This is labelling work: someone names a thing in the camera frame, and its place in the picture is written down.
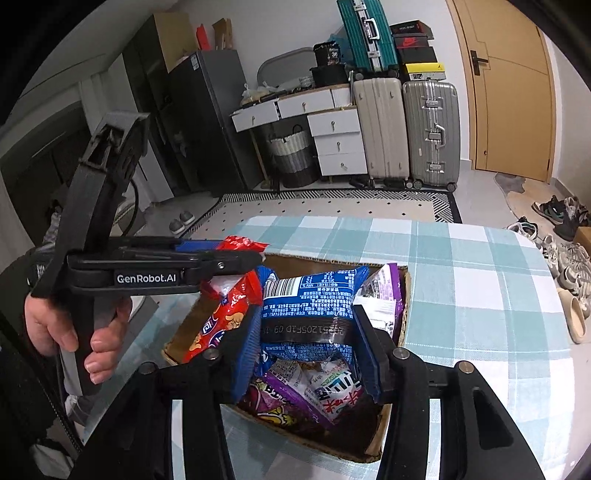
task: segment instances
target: door handle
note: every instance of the door handle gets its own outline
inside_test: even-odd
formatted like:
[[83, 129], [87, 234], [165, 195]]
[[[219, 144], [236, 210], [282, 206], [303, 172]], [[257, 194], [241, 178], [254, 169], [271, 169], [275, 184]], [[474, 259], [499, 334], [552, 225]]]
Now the door handle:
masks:
[[478, 53], [476, 53], [476, 50], [471, 50], [470, 56], [472, 58], [472, 66], [474, 67], [474, 75], [480, 76], [480, 64], [481, 63], [488, 63], [488, 60], [487, 59], [479, 59]]

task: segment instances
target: beige slide sandal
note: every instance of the beige slide sandal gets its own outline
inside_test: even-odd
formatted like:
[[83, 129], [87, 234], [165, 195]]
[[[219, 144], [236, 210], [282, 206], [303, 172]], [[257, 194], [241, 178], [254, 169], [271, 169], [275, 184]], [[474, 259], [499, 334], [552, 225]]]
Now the beige slide sandal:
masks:
[[576, 299], [571, 292], [563, 288], [557, 288], [558, 297], [560, 303], [562, 303], [562, 309], [566, 317], [566, 325], [569, 327], [570, 337], [574, 343], [582, 343], [587, 331], [585, 325], [585, 318], [581, 305], [578, 299]]

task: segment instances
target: red snack bag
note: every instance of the red snack bag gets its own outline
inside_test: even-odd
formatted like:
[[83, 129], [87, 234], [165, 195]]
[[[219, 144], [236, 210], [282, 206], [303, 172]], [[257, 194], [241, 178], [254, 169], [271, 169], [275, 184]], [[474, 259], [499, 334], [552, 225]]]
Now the red snack bag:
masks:
[[[268, 246], [269, 244], [253, 242], [245, 236], [229, 235], [219, 243], [216, 250], [253, 250], [263, 253]], [[201, 293], [210, 299], [223, 298], [240, 279], [240, 275], [220, 275], [213, 277], [210, 281], [201, 282]]]
[[217, 348], [227, 330], [238, 328], [250, 305], [262, 305], [261, 283], [254, 270], [244, 275], [228, 292], [197, 334], [183, 363], [207, 348]]

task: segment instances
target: white suitcase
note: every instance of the white suitcase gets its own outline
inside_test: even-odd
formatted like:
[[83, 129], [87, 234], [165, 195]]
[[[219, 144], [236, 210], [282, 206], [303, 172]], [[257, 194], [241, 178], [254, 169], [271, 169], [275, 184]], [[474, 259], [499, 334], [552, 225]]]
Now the white suitcase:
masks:
[[410, 164], [400, 80], [360, 80], [354, 82], [353, 89], [369, 176], [408, 180]]

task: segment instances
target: black refrigerator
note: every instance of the black refrigerator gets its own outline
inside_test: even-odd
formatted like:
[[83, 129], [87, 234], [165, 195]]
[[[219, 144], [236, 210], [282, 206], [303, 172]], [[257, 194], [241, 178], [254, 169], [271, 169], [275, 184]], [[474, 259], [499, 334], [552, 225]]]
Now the black refrigerator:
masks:
[[230, 115], [246, 79], [235, 50], [198, 50], [169, 74], [170, 95], [201, 184], [214, 196], [251, 190], [262, 171], [248, 132]]

